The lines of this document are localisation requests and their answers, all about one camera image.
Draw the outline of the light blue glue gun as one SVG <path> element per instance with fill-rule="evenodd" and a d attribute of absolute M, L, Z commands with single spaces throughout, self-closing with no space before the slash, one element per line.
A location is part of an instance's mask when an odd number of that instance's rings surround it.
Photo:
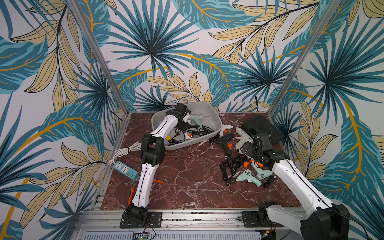
<path fill-rule="evenodd" d="M 247 181 L 248 183 L 254 183 L 257 187 L 260 187 L 262 185 L 262 182 L 259 181 L 257 178 L 255 178 L 252 175 L 252 171 L 247 169 L 244 170 L 237 178 L 237 182 L 244 182 Z"/>
<path fill-rule="evenodd" d="M 263 179 L 266 179 L 266 178 L 268 178 L 268 177 L 270 177 L 270 176 L 272 176 L 274 173 L 272 172 L 272 171 L 270 171 L 270 170 L 263 170 L 263 169 L 261 169 L 261 168 L 259 168 L 259 167 L 255 167 L 255 166 L 253 166 L 253 165 L 251 165 L 253 168 L 254 168 L 254 170 L 256 171 L 256 178 L 259 180 L 259 181 L 261 181 L 261 180 L 263 180 Z"/>

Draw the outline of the mint green glue gun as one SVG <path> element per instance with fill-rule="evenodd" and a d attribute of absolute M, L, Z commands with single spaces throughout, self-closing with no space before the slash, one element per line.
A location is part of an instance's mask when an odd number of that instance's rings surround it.
<path fill-rule="evenodd" d="M 194 122 L 195 125 L 202 126 L 203 115 L 190 115 L 189 121 Z"/>

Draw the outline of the orange glue gun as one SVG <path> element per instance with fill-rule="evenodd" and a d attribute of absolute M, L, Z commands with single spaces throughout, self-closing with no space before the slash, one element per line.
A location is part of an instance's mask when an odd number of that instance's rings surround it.
<path fill-rule="evenodd" d="M 245 162 L 243 163 L 243 167 L 244 167 L 244 168 L 248 167 L 249 165 L 253 165 L 253 166 L 255 166 L 255 167 L 259 167 L 259 168 L 263 168 L 263 167 L 264 167 L 263 164 L 258 163 L 258 162 L 256 162 L 255 160 L 245 161 Z"/>

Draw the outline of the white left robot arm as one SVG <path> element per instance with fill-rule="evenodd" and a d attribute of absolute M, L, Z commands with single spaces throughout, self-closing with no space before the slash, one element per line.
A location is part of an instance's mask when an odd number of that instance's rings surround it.
<path fill-rule="evenodd" d="M 184 132 L 189 126 L 188 117 L 188 107 L 178 103 L 175 108 L 166 111 L 155 130 L 143 136 L 140 179 L 135 196 L 123 212 L 120 228 L 146 228 L 149 225 L 150 191 L 156 171 L 165 157 L 165 139 L 173 129 Z"/>

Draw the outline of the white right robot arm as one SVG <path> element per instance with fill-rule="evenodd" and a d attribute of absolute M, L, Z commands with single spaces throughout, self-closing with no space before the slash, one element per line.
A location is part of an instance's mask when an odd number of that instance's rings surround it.
<path fill-rule="evenodd" d="M 279 177 L 299 200 L 305 214 L 299 214 L 275 203 L 263 204 L 255 214 L 258 223 L 265 227 L 280 224 L 301 235 L 305 240 L 346 240 L 349 236 L 350 213 L 344 205 L 336 205 L 324 196 L 295 166 L 284 151 L 275 151 L 268 134 L 249 136 L 237 129 L 240 140 L 236 149 L 251 160 L 255 169 L 266 168 L 254 178 L 246 170 L 239 182 L 261 184 L 262 177 L 270 173 Z"/>

